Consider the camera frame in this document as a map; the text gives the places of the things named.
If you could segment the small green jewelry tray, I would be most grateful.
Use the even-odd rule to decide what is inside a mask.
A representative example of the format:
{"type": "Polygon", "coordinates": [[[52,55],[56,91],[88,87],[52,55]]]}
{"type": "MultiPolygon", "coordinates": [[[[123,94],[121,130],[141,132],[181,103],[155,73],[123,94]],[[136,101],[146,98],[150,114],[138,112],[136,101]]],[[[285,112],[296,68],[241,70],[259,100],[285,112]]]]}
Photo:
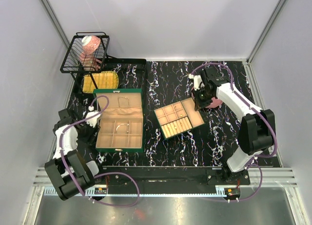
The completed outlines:
{"type": "Polygon", "coordinates": [[[161,132],[165,139],[188,132],[204,124],[199,111],[195,111],[192,98],[154,110],[161,132]]]}

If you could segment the large green jewelry box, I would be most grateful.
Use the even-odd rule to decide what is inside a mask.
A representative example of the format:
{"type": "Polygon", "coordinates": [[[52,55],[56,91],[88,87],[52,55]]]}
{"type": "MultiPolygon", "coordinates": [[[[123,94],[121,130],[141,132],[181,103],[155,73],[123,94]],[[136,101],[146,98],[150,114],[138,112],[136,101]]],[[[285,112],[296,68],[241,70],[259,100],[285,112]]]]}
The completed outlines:
{"type": "Polygon", "coordinates": [[[98,120],[98,152],[143,151],[142,89],[95,89],[97,107],[105,109],[98,120]]]}

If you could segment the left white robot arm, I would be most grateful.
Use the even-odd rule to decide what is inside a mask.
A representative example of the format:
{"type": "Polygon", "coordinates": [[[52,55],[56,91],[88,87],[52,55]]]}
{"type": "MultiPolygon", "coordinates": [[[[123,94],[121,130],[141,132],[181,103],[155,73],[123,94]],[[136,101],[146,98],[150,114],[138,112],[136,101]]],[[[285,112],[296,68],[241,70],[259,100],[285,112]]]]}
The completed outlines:
{"type": "Polygon", "coordinates": [[[102,183],[105,172],[94,160],[86,161],[78,152],[78,147],[88,148],[94,140],[99,111],[91,108],[82,122],[78,122],[77,114],[71,109],[63,109],[58,115],[60,120],[53,128],[56,150],[44,169],[57,195],[65,201],[102,183]]]}

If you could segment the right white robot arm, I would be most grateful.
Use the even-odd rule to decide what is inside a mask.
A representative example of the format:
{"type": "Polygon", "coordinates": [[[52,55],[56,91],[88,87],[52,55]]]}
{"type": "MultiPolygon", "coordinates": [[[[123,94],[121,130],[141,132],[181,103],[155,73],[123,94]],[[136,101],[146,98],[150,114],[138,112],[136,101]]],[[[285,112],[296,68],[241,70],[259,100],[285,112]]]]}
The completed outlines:
{"type": "Polygon", "coordinates": [[[214,99],[225,103],[240,121],[238,148],[227,160],[221,178],[226,184],[233,184],[239,178],[239,172],[250,166],[258,157],[264,158],[263,151],[274,147],[277,151],[275,115],[272,110],[264,110],[249,101],[234,85],[233,74],[229,77],[215,76],[209,65],[204,64],[192,71],[188,77],[193,81],[192,95],[195,109],[201,110],[212,104],[214,99]]]}

